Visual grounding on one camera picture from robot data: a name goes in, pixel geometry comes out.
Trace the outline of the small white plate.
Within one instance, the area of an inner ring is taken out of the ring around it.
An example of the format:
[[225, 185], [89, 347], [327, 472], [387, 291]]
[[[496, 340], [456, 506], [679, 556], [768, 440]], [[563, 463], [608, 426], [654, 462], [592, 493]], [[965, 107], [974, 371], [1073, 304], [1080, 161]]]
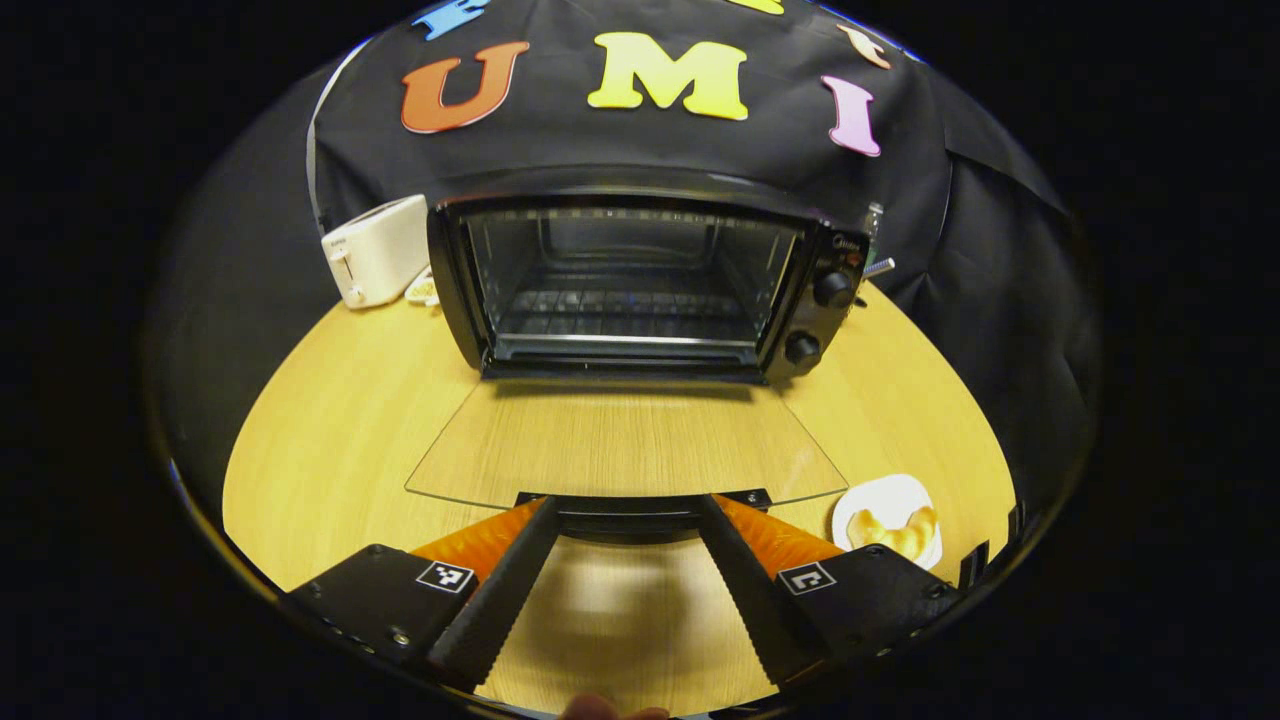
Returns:
[[[900, 528], [922, 506], [932, 506], [937, 511], [928, 491], [915, 477], [896, 474], [861, 483], [837, 500], [829, 521], [832, 541], [842, 550], [859, 550], [847, 538], [846, 525], [852, 515], [863, 509], [869, 509], [887, 528]], [[938, 524], [938, 536], [925, 555], [911, 561], [931, 570], [940, 562], [942, 555], [943, 543]]]

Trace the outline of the black backdrop cloth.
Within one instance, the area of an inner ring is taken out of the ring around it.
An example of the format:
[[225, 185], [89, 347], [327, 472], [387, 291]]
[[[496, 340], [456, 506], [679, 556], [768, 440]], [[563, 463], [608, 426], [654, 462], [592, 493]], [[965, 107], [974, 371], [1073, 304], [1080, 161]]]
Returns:
[[[745, 53], [742, 120], [650, 96], [593, 109], [599, 35], [672, 58]], [[1029, 518], [1079, 475], [1098, 414], [1101, 323], [1085, 245], [1012, 136], [950, 78], [809, 0], [490, 0], [428, 38], [398, 20], [298, 82], [218, 161], [172, 234], [148, 310], [145, 382], [175, 459], [219, 512], [241, 427], [339, 295], [320, 238], [370, 208], [518, 170], [703, 170], [836, 218], [872, 201], [882, 291], [986, 415]]]

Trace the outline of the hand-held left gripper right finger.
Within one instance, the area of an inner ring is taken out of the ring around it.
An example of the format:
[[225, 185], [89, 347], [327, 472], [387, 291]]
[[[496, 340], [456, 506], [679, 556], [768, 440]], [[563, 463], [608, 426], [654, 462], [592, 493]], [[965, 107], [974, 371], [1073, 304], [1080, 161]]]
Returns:
[[874, 666], [931, 633], [960, 589], [901, 553], [837, 546], [723, 495], [699, 533], [769, 682], [782, 691]]

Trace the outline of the golden croissant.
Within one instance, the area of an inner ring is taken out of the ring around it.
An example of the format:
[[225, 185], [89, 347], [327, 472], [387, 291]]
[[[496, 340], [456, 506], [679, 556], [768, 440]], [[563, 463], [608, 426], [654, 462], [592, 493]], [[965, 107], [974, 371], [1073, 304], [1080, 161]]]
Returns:
[[855, 548], [883, 544], [909, 560], [919, 560], [938, 536], [938, 524], [932, 506], [915, 510], [900, 528], [887, 528], [869, 509], [863, 509], [849, 520], [846, 536]]

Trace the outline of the white toaster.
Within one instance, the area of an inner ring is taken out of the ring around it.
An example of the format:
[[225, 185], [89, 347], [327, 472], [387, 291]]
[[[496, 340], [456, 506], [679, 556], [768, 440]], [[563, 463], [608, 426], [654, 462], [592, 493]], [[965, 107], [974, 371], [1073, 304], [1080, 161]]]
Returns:
[[325, 233], [321, 247], [348, 309], [390, 304], [429, 265], [428, 200], [416, 193], [372, 208]]

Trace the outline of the black electric oven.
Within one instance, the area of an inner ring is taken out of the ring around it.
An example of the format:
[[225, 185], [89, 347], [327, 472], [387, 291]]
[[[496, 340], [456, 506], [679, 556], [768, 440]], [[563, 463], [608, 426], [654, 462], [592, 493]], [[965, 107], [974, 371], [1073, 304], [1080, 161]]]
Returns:
[[867, 208], [655, 167], [451, 181], [428, 200], [428, 247], [479, 383], [410, 488], [480, 506], [559, 495], [603, 532], [680, 496], [841, 488], [782, 395], [858, 299]]

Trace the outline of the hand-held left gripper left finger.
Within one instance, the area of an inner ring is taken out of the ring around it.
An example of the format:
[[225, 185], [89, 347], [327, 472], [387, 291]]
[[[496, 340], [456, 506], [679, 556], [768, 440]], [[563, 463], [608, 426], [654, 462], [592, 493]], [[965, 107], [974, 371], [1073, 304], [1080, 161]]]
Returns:
[[477, 561], [370, 544], [296, 587], [291, 610], [403, 673], [471, 692], [490, 674], [559, 536], [559, 505], [520, 505], [527, 520], [488, 574]]

